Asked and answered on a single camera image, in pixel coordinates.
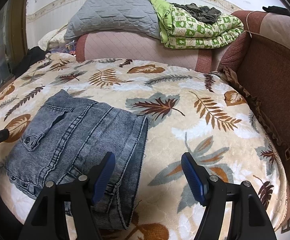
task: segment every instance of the brown sofa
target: brown sofa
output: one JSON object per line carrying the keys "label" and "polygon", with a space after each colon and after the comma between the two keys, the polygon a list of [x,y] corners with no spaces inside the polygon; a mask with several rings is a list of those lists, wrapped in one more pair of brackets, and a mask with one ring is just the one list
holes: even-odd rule
{"label": "brown sofa", "polygon": [[246,32],[226,48],[213,50],[210,70],[226,73],[228,81],[245,96],[258,120],[272,137],[288,180],[288,219],[290,17],[251,11],[236,11],[233,15],[242,20]]}

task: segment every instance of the metal screw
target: metal screw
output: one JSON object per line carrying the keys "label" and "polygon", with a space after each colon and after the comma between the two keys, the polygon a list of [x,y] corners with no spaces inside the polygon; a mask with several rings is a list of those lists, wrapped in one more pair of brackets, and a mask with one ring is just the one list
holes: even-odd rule
{"label": "metal screw", "polygon": [[87,176],[86,175],[81,175],[81,176],[78,177],[78,180],[79,181],[85,181],[85,180],[87,180]]}
{"label": "metal screw", "polygon": [[211,175],[211,176],[209,177],[209,179],[210,179],[211,181],[213,181],[213,182],[218,181],[218,177],[217,177],[216,175]]}
{"label": "metal screw", "polygon": [[54,182],[52,181],[49,181],[45,184],[46,187],[53,187],[53,185],[54,185]]}
{"label": "metal screw", "polygon": [[244,180],[244,181],[243,181],[243,184],[244,184],[244,186],[246,186],[246,187],[250,187],[250,186],[251,186],[251,183],[250,183],[248,180]]}

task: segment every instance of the jacket pocket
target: jacket pocket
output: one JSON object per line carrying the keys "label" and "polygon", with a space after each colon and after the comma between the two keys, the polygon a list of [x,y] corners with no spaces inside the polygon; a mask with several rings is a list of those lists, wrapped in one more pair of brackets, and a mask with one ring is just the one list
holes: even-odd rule
{"label": "jacket pocket", "polygon": [[73,110],[73,108],[43,105],[21,136],[21,142],[25,148],[34,151],[49,130],[60,122],[66,113]]}

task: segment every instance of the folded quilt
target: folded quilt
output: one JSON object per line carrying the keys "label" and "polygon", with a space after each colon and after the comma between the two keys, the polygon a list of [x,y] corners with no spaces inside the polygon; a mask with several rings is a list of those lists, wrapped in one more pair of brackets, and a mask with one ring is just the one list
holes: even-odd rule
{"label": "folded quilt", "polygon": [[186,10],[164,0],[150,0],[159,19],[161,42],[172,49],[215,49],[228,45],[244,31],[235,16],[222,14],[214,24],[199,22]]}

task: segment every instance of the snap button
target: snap button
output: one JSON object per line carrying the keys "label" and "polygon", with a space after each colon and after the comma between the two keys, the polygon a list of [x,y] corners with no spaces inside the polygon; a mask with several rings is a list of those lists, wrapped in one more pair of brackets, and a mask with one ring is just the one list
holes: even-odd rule
{"label": "snap button", "polygon": [[25,138],[25,143],[29,143],[29,141],[31,140],[31,138],[29,137],[29,136],[27,136],[26,138]]}

